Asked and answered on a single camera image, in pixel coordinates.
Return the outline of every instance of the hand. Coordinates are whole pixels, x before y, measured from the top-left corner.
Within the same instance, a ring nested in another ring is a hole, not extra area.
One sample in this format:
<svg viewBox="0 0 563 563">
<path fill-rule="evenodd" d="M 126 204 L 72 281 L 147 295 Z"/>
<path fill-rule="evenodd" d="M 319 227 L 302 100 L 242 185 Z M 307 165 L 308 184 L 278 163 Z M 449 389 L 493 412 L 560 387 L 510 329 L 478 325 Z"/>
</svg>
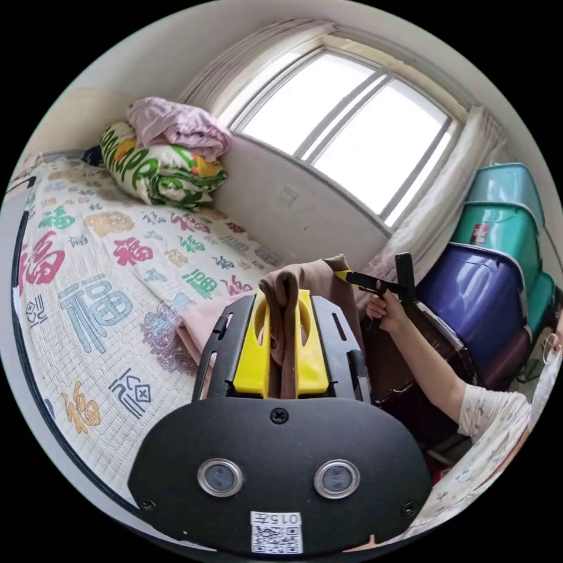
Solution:
<svg viewBox="0 0 563 563">
<path fill-rule="evenodd" d="M 372 294 L 366 312 L 369 318 L 380 318 L 379 327 L 388 333 L 396 331 L 408 320 L 403 305 L 389 290 L 383 297 Z"/>
</svg>

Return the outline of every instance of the white curtain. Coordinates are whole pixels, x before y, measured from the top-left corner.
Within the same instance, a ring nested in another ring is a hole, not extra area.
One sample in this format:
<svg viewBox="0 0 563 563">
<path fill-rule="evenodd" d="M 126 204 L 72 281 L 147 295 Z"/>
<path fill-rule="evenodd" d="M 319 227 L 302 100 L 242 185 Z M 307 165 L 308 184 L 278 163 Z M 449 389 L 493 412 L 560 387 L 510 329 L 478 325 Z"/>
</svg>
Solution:
<svg viewBox="0 0 563 563">
<path fill-rule="evenodd" d="M 506 140 L 493 116 L 484 107 L 473 106 L 436 181 L 363 272 L 396 282 L 395 255 L 409 252 L 418 284 L 452 238 L 477 170 L 489 163 Z M 368 299 L 368 294 L 357 293 L 359 307 L 363 308 Z"/>
<path fill-rule="evenodd" d="M 336 31 L 330 22 L 290 19 L 246 37 L 204 69 L 184 91 L 181 102 L 218 115 L 272 60 Z"/>
</svg>

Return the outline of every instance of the face mask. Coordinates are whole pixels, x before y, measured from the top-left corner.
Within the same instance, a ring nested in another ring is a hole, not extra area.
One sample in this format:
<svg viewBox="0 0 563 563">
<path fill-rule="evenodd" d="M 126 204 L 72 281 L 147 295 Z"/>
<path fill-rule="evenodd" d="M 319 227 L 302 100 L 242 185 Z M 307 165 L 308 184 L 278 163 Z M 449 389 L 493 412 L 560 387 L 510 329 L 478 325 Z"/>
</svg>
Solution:
<svg viewBox="0 0 563 563">
<path fill-rule="evenodd" d="M 530 430 L 538 422 L 538 418 L 545 408 L 547 399 L 550 396 L 551 390 L 555 385 L 557 375 L 561 369 L 563 350 L 560 345 L 557 346 L 556 349 L 553 349 L 554 338 L 555 335 L 551 334 L 550 337 L 546 338 L 544 343 L 543 357 L 545 365 L 532 399 L 530 422 L 528 423 L 528 428 Z"/>
</svg>

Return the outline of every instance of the light switch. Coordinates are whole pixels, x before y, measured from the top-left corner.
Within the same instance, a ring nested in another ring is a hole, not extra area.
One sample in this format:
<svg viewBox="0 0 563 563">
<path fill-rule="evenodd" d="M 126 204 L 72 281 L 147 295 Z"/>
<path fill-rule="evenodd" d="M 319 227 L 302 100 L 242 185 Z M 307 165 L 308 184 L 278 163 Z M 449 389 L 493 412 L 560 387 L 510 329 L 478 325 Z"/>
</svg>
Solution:
<svg viewBox="0 0 563 563">
<path fill-rule="evenodd" d="M 291 207 L 293 202 L 297 199 L 297 192 L 284 186 L 280 193 L 280 200 L 284 203 L 287 207 Z"/>
</svg>

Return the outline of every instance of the pink blanket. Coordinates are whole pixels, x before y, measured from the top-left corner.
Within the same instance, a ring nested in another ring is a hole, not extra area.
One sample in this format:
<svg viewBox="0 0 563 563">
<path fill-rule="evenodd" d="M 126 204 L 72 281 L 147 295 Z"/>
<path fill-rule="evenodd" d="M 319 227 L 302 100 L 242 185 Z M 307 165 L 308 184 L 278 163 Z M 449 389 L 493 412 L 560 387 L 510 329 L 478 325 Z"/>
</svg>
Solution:
<svg viewBox="0 0 563 563">
<path fill-rule="evenodd" d="M 137 100 L 127 110 L 127 121 L 137 132 L 137 145 L 178 145 L 207 161 L 229 150 L 232 136 L 207 111 L 163 98 Z"/>
<path fill-rule="evenodd" d="M 181 312 L 177 332 L 196 364 L 199 365 L 201 352 L 225 307 L 237 299 L 255 292 L 255 290 L 252 290 L 229 297 L 215 298 L 213 301 L 204 301 L 197 305 L 188 305 Z"/>
</svg>

